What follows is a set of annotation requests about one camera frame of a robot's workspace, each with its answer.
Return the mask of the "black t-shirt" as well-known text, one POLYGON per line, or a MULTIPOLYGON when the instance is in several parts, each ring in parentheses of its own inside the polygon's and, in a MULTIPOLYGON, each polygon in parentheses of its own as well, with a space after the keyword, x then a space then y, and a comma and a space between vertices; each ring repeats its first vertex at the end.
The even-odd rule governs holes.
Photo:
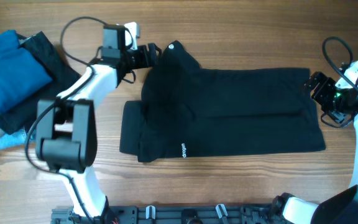
POLYGON ((139 162, 325 149, 307 68, 212 70, 172 42, 124 105, 119 150, 139 162))

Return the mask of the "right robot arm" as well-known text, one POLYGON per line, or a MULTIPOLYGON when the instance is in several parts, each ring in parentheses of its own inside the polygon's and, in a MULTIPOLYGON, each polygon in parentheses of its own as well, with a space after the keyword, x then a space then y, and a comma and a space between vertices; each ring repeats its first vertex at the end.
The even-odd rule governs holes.
POLYGON ((337 68, 338 81, 315 72, 306 82, 315 100, 335 123, 350 116, 356 134, 352 177, 348 188, 313 203, 284 193, 275 197, 266 217, 268 223, 358 223, 358 61, 337 68))

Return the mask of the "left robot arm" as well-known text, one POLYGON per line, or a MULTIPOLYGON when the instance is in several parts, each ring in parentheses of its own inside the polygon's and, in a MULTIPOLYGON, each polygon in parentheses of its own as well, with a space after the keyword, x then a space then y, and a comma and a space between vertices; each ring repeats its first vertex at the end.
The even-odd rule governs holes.
POLYGON ((157 64, 162 51, 154 43, 100 46, 85 74, 52 100, 38 102, 35 153, 45 171, 62 178, 73 201, 75 223, 112 223, 116 215, 99 186, 93 163, 98 140, 95 109, 128 73, 157 64))

